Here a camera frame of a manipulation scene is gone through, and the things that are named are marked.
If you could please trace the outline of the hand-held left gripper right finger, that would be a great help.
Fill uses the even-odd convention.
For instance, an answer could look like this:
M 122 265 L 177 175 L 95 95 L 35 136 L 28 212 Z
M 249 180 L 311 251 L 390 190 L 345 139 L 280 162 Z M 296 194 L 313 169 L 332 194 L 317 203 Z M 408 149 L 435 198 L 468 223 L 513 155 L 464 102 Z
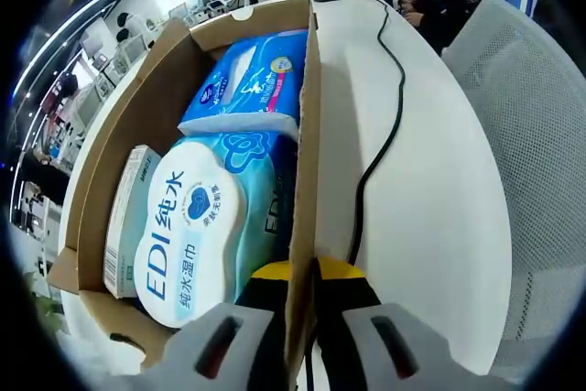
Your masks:
M 364 273 L 320 256 L 313 263 L 316 336 L 332 390 L 501 390 L 450 355 L 448 341 L 394 303 Z

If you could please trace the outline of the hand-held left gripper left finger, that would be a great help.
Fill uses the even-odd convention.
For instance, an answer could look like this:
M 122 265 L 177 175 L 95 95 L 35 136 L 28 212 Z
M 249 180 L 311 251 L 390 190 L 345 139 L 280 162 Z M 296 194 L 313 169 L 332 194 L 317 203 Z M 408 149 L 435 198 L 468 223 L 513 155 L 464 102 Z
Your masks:
M 287 390 L 288 279 L 287 261 L 256 271 L 234 304 L 217 304 L 169 339 L 141 388 Z

